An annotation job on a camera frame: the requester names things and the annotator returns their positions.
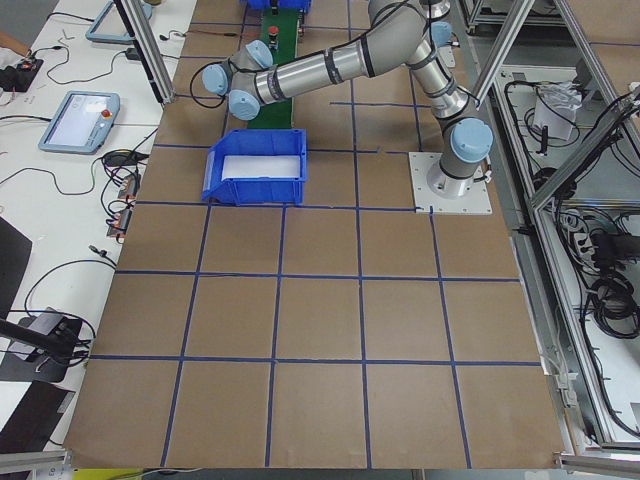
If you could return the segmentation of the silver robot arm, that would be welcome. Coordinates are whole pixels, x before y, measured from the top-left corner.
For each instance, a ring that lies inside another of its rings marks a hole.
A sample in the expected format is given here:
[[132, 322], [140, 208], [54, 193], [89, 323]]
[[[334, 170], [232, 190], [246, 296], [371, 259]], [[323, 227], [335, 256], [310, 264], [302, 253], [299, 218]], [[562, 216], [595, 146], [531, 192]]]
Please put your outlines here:
[[444, 148], [432, 170], [435, 190], [449, 182], [470, 182], [493, 144], [491, 128], [477, 117], [472, 95], [462, 89], [437, 54], [435, 21], [417, 1], [371, 1], [370, 27], [356, 38], [277, 64], [255, 40], [229, 58], [202, 70], [204, 88], [228, 101], [230, 113], [255, 119], [262, 107], [406, 67], [427, 96], [439, 122]]

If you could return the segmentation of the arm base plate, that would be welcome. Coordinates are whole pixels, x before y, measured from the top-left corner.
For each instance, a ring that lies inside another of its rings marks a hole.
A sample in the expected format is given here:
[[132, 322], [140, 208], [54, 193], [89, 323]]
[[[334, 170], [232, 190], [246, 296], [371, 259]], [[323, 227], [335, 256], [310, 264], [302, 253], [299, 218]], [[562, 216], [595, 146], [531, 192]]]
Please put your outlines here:
[[409, 152], [414, 210], [423, 214], [491, 215], [487, 182], [482, 169], [463, 180], [446, 176], [439, 152]]

